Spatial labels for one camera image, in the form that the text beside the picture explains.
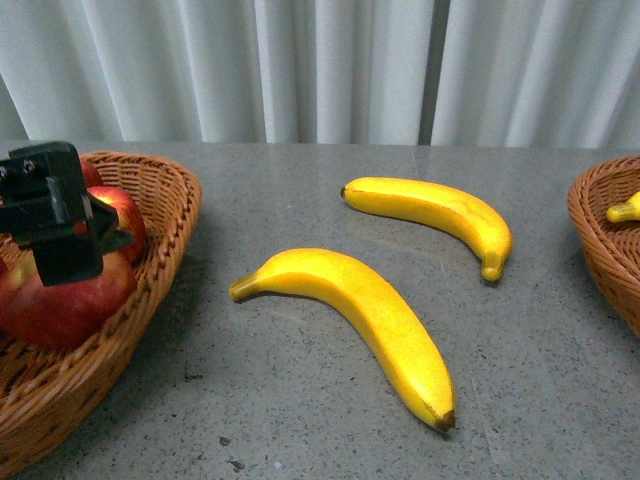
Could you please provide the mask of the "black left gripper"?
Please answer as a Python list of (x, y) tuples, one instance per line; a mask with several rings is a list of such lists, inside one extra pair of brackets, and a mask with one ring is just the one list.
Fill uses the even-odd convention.
[(32, 253), (44, 286), (97, 278), (102, 254), (132, 246), (117, 210), (88, 196), (78, 152), (55, 141), (1, 160), (1, 232)]

